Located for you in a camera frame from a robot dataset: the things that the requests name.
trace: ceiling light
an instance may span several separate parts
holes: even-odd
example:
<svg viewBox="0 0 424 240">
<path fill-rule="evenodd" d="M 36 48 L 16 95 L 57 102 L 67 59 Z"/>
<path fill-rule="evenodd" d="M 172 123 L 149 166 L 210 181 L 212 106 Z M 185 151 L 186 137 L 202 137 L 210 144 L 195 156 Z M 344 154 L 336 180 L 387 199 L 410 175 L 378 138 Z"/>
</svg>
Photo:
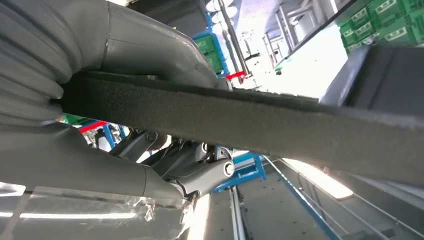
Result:
<svg viewBox="0 0 424 240">
<path fill-rule="evenodd" d="M 234 0 L 222 0 L 225 7 L 228 7 Z M 206 4 L 206 10 L 213 13 L 221 10 L 218 0 L 211 0 Z"/>
<path fill-rule="evenodd" d="M 335 199 L 344 199 L 354 194 L 349 188 L 314 166 L 287 158 L 284 158 L 284 162 L 288 163 L 292 168 L 304 175 L 308 180 L 326 191 Z"/>
<path fill-rule="evenodd" d="M 0 212 L 0 217 L 12 217 L 13 212 Z M 63 213 L 22 213 L 23 219 L 132 219 L 136 213 L 104 213 L 104 214 L 63 214 Z"/>
<path fill-rule="evenodd" d="M 235 6 L 226 7 L 225 10 L 226 10 L 226 14 L 228 15 L 229 18 L 233 18 L 237 14 L 237 11 L 238 11 L 237 7 L 235 7 Z M 223 13 L 221 11 L 215 13 L 215 15 L 212 16 L 212 22 L 214 24 L 225 22 Z"/>
</svg>

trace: blue metal frame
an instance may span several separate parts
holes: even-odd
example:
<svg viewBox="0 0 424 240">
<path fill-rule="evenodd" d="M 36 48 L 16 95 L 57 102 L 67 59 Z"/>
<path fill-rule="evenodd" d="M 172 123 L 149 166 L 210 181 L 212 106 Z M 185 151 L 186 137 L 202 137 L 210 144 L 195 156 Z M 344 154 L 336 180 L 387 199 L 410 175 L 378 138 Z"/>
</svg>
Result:
<svg viewBox="0 0 424 240">
<path fill-rule="evenodd" d="M 215 47 L 216 47 L 219 59 L 221 60 L 221 64 L 222 64 L 222 68 L 223 68 L 223 73 L 218 74 L 217 76 L 219 78 L 224 78 L 224 77 L 230 75 L 230 71 L 228 70 L 228 66 L 226 64 L 226 59 L 224 57 L 224 53 L 223 53 L 223 50 L 221 48 L 220 41 L 218 40 L 217 35 L 212 32 L 212 26 L 214 25 L 214 23 L 212 22 L 211 15 L 209 13 L 206 13 L 205 16 L 206 16 L 206 22 L 207 22 L 206 30 L 202 33 L 195 35 L 194 37 L 192 37 L 192 39 L 196 40 L 196 39 L 203 38 L 203 37 L 206 37 L 206 36 L 209 36 L 209 35 L 212 36 L 213 43 L 215 44 Z"/>
<path fill-rule="evenodd" d="M 124 138 L 126 137 L 124 127 L 122 125 L 118 125 L 118 126 L 119 126 L 120 139 L 124 140 Z"/>
<path fill-rule="evenodd" d="M 253 159 L 253 164 L 248 166 L 243 166 L 240 169 L 236 169 L 234 175 L 228 179 L 226 182 L 222 183 L 218 187 L 215 188 L 214 192 L 222 192 L 225 189 L 256 179 L 261 178 L 263 180 L 267 179 L 267 175 L 265 174 L 264 166 L 262 165 L 261 156 L 252 152 L 248 152 L 242 154 L 240 156 L 234 157 L 232 160 L 233 163 L 239 164 L 241 162 Z"/>
<path fill-rule="evenodd" d="M 115 141 L 114 141 L 114 137 L 112 136 L 112 132 L 109 129 L 109 125 L 110 124 L 106 124 L 103 126 L 103 132 L 104 135 L 106 136 L 107 142 L 109 143 L 111 148 L 115 147 Z"/>
</svg>

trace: fluorescent light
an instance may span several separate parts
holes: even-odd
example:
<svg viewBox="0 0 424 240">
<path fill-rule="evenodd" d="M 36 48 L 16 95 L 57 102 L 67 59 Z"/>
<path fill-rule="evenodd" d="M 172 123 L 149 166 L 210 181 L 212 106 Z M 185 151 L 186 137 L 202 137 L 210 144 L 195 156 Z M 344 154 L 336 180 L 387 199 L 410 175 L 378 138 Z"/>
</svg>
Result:
<svg viewBox="0 0 424 240">
<path fill-rule="evenodd" d="M 10 217 L 12 217 L 13 216 L 13 212 L 1 212 L 0 211 L 0 217 L 3 217 L 3 218 L 10 218 Z"/>
<path fill-rule="evenodd" d="M 0 217 L 12 217 L 13 212 L 0 212 Z M 104 214 L 55 214 L 55 213 L 22 213 L 23 219 L 132 219 L 136 213 L 104 213 Z"/>
<path fill-rule="evenodd" d="M 354 194 L 352 190 L 314 166 L 293 159 L 284 158 L 284 161 L 335 199 L 347 198 Z"/>
<path fill-rule="evenodd" d="M 234 0 L 222 0 L 225 7 L 228 7 Z M 211 0 L 206 4 L 206 10 L 213 13 L 221 10 L 218 0 Z"/>
<path fill-rule="evenodd" d="M 118 5 L 121 5 L 121 6 L 126 6 L 127 5 L 127 0 L 106 0 L 106 1 L 109 1 L 109 2 L 111 2 L 111 3 L 114 3 L 114 4 L 118 4 Z"/>
<path fill-rule="evenodd" d="M 24 185 L 5 183 L 0 181 L 0 190 L 6 193 L 0 193 L 0 197 L 22 196 L 26 187 Z"/>
<path fill-rule="evenodd" d="M 234 17 L 237 14 L 237 12 L 239 11 L 239 10 L 237 10 L 237 7 L 235 7 L 235 6 L 226 7 L 225 10 L 226 10 L 226 14 L 228 15 L 229 18 Z M 212 16 L 211 20 L 214 24 L 225 22 L 223 13 L 221 11 L 215 13 L 215 15 Z"/>
<path fill-rule="evenodd" d="M 188 231 L 187 240 L 204 240 L 206 221 L 209 213 L 210 195 L 204 195 L 196 202 L 193 223 Z"/>
</svg>

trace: dark gray panel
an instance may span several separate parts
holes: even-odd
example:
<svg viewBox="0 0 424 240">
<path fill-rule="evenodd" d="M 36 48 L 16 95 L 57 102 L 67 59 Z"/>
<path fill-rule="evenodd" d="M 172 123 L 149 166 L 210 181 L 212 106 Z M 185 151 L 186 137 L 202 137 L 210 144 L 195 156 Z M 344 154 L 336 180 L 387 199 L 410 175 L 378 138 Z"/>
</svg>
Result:
<svg viewBox="0 0 424 240">
<path fill-rule="evenodd" d="M 419 119 L 120 75 L 79 75 L 63 87 L 60 104 L 71 114 L 397 182 L 424 183 Z"/>
<path fill-rule="evenodd" d="M 204 240 L 232 240 L 233 222 L 228 190 L 214 192 L 210 197 Z"/>
<path fill-rule="evenodd" d="M 275 172 L 238 186 L 247 208 L 249 231 L 257 240 L 327 240 L 322 229 L 280 182 Z"/>
</svg>

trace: red metal bar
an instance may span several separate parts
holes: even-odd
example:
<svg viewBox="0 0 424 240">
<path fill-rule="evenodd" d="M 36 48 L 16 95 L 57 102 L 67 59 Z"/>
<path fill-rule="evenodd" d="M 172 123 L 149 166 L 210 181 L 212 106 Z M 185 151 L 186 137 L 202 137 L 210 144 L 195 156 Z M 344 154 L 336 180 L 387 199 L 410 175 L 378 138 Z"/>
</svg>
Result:
<svg viewBox="0 0 424 240">
<path fill-rule="evenodd" d="M 101 126 L 104 126 L 106 124 L 108 124 L 107 121 L 96 121 L 95 123 L 90 124 L 88 126 L 80 127 L 80 128 L 78 128 L 78 130 L 83 134 L 85 132 L 88 132 L 90 130 L 96 129 L 96 128 L 101 127 Z"/>
</svg>

